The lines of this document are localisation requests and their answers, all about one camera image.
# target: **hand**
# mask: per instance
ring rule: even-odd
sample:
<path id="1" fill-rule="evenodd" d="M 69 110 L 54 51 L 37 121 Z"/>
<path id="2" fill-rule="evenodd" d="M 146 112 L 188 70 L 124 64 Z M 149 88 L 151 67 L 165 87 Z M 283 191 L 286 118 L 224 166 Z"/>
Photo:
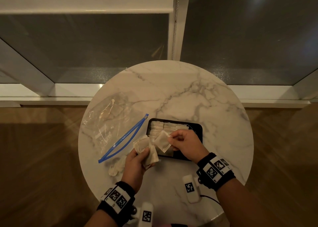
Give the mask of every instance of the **hand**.
<path id="1" fill-rule="evenodd" d="M 149 148 L 146 148 L 139 155 L 136 150 L 133 149 L 126 157 L 124 173 L 121 180 L 128 183 L 137 193 L 142 184 L 142 178 L 145 173 L 145 168 L 142 165 L 142 161 L 149 155 Z"/>
<path id="2" fill-rule="evenodd" d="M 179 129 L 170 134 L 168 142 L 173 150 L 181 150 L 182 154 L 196 164 L 209 154 L 193 130 Z"/>

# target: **wooden floor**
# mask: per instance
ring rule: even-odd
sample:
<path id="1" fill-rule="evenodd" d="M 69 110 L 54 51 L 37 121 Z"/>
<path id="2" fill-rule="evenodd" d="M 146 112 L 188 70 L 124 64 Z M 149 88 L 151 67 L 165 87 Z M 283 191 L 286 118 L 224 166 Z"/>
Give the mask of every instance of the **wooden floor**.
<path id="1" fill-rule="evenodd" d="M 83 226 L 95 211 L 77 150 L 84 111 L 0 108 L 0 226 Z M 286 224 L 317 226 L 318 104 L 247 113 L 254 160 L 246 186 Z"/>

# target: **person's left hand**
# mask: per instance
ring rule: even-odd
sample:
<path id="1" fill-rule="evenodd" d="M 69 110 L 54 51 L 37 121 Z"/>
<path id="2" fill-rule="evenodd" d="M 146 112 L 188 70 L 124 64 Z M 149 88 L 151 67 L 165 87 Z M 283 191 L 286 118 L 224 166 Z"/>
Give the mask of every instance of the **person's left hand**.
<path id="1" fill-rule="evenodd" d="M 145 168 L 142 165 L 142 161 L 149 155 L 149 148 L 146 148 L 139 155 L 136 150 L 133 149 L 126 158 L 124 173 L 121 180 L 128 183 L 137 193 L 142 184 L 142 178 L 145 173 Z"/>

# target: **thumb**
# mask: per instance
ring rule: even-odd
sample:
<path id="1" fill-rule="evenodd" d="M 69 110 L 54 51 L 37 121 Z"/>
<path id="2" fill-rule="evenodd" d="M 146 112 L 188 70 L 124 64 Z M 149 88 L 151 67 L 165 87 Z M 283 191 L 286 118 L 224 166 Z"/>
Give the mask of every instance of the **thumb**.
<path id="1" fill-rule="evenodd" d="M 136 157 L 137 161 L 141 163 L 149 155 L 149 152 L 150 152 L 150 149 L 145 148 L 145 150 L 139 153 L 138 156 Z"/>
<path id="2" fill-rule="evenodd" d="M 178 149 L 182 149 L 182 143 L 183 141 L 178 141 L 172 137 L 168 137 L 168 142 L 173 145 L 174 147 L 178 148 Z"/>

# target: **black cable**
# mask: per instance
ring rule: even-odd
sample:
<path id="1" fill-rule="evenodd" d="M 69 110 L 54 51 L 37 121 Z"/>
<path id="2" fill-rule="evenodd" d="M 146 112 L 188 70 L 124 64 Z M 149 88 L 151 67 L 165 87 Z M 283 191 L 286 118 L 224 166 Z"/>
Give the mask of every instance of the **black cable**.
<path id="1" fill-rule="evenodd" d="M 219 203 L 218 201 L 216 201 L 214 198 L 211 198 L 211 197 L 206 196 L 206 195 L 200 195 L 200 197 L 207 197 L 207 198 L 212 199 L 213 201 L 217 202 L 217 203 L 220 205 L 220 203 Z"/>

